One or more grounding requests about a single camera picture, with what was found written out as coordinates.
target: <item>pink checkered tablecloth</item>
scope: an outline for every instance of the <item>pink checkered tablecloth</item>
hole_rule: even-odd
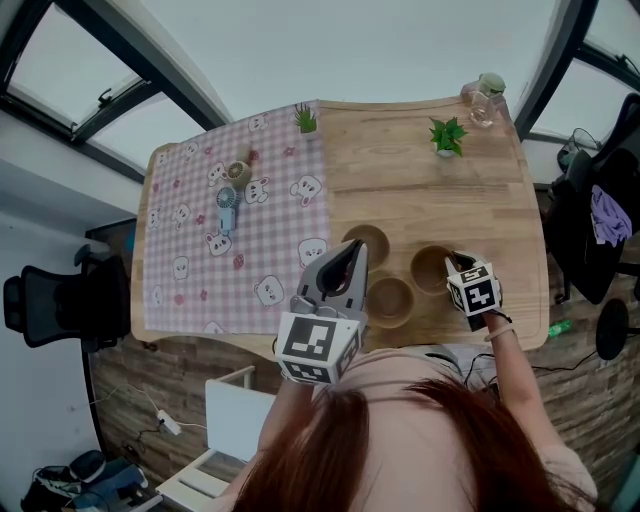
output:
[[[317,102],[308,105],[319,117]],[[306,264],[328,248],[322,138],[303,140],[289,106],[156,156],[144,254],[148,330],[276,333]],[[251,182],[236,229],[218,233],[218,191],[239,144]]]

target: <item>wooden bowl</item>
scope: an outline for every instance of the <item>wooden bowl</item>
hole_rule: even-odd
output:
[[[410,271],[416,288],[427,295],[440,295],[447,291],[444,262],[447,256],[452,256],[451,251],[440,245],[423,247],[413,256]]]
[[[369,271],[376,270],[384,265],[389,257],[390,246],[387,235],[380,228],[370,224],[360,224],[347,231],[342,237],[342,241],[346,242],[356,238],[367,244]]]
[[[395,277],[375,282],[365,300],[369,321],[384,329],[395,329],[409,320],[414,302],[411,287]]]

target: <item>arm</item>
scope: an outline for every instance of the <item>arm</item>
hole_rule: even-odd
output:
[[[264,420],[264,425],[262,425],[257,453],[220,496],[240,493],[242,486],[251,474],[254,466],[260,460],[262,454],[269,449],[269,446],[271,446],[273,440],[280,433],[282,427],[287,424],[293,414],[296,412],[300,413],[303,407],[309,407],[311,405],[313,389],[313,386],[298,384],[291,380],[284,380],[282,382],[276,399],[269,410],[269,414],[267,414],[267,418]]]
[[[507,323],[507,320],[492,313],[483,316],[489,332]],[[507,331],[491,343],[502,401],[522,430],[537,448],[564,444],[547,416],[533,369],[516,335],[513,331]]]

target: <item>pink shirt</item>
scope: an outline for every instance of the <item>pink shirt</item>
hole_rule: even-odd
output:
[[[453,375],[420,355],[397,349],[376,350],[351,364],[339,389],[360,390],[369,404],[369,453],[353,510],[403,512],[469,511],[466,489],[473,475],[454,425],[437,409],[407,400],[403,391],[416,381]],[[536,447],[553,473],[596,496],[596,488],[579,457],[564,445]],[[210,512],[233,508],[237,496],[212,500]]]

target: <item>red hair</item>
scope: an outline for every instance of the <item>red hair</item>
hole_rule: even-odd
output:
[[[474,510],[578,512],[593,503],[545,470],[499,401],[492,403],[454,380],[423,380],[407,389],[424,407],[441,407],[455,424],[473,473],[469,499]],[[362,393],[321,394],[256,464],[233,512],[347,512],[360,488],[368,440],[369,411]]]

